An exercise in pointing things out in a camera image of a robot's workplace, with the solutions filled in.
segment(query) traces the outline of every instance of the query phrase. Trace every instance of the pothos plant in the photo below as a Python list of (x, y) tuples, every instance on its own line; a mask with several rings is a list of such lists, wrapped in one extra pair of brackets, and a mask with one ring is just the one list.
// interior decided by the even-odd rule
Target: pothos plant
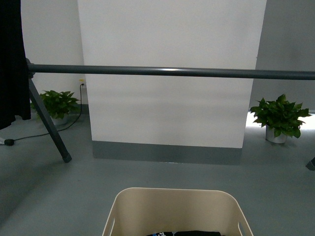
[(261, 127), (269, 126), (274, 128), (275, 137), (282, 133), (299, 138), (301, 136), (300, 126), (304, 123), (300, 117), (309, 117), (309, 109), (302, 109), (302, 103), (288, 102), (285, 94), (282, 94), (276, 101), (265, 101), (264, 98), (258, 101), (259, 106), (251, 107), (251, 113), (257, 119), (256, 123), (261, 123)]
[(80, 109), (76, 106), (78, 99), (72, 97), (73, 92), (56, 92), (53, 90), (45, 91), (40, 94), (44, 105), (52, 118), (62, 119), (65, 115), (68, 115), (72, 111), (79, 111)]

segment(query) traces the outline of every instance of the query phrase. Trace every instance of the white flower pot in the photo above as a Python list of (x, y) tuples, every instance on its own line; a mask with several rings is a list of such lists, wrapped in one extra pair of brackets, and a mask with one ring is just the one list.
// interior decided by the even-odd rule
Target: white flower pot
[(269, 126), (266, 125), (266, 140), (271, 141), (275, 144), (284, 144), (287, 139), (287, 135), (281, 134), (275, 138), (275, 129), (269, 129)]
[(68, 116), (65, 115), (62, 119), (51, 118), (51, 120), (53, 121), (54, 125), (62, 125), (68, 122)]

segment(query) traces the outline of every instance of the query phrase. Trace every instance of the black fabric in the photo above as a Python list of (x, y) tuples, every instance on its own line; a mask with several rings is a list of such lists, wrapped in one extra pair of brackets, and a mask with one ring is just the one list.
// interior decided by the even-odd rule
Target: black fabric
[(182, 231), (182, 232), (161, 232), (147, 236), (221, 236), (219, 232), (206, 231)]
[(20, 0), (0, 0), (0, 129), (31, 118)]

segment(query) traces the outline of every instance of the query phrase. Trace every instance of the power cord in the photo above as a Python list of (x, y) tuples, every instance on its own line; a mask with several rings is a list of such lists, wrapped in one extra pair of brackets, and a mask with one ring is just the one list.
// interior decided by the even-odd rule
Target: power cord
[[(71, 125), (69, 125), (68, 127), (64, 128), (64, 129), (57, 130), (58, 132), (64, 131), (64, 130), (70, 128), (80, 118), (80, 116), (82, 114), (82, 86), (83, 85), (84, 84), (80, 85), (80, 114), (79, 114), (79, 116), (77, 117), (77, 119), (75, 119), (75, 121)], [(41, 136), (45, 136), (45, 135), (48, 135), (48, 134), (49, 133), (33, 135), (33, 136), (27, 136), (27, 137), (22, 137), (22, 138), (19, 138), (19, 139), (6, 139), (6, 140), (3, 140), (3, 141), (0, 140), (1, 141), (0, 143), (3, 143), (5, 145), (7, 145), (7, 146), (12, 146), (12, 145), (14, 145), (15, 141), (18, 141), (18, 140), (21, 140), (21, 139), (34, 138), (34, 137), (41, 137)]]

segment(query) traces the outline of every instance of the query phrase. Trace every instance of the floor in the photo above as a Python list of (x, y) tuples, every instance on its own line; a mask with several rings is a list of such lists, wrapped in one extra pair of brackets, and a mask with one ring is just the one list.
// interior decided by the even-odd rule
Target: floor
[[(17, 120), (0, 137), (41, 134), (40, 120)], [(314, 235), (315, 131), (284, 145), (246, 127), (237, 165), (93, 158), (88, 115), (60, 135), (73, 160), (63, 163), (49, 136), (0, 146), (0, 235), (102, 235), (115, 196), (129, 187), (216, 189), (234, 196), (256, 236)]]

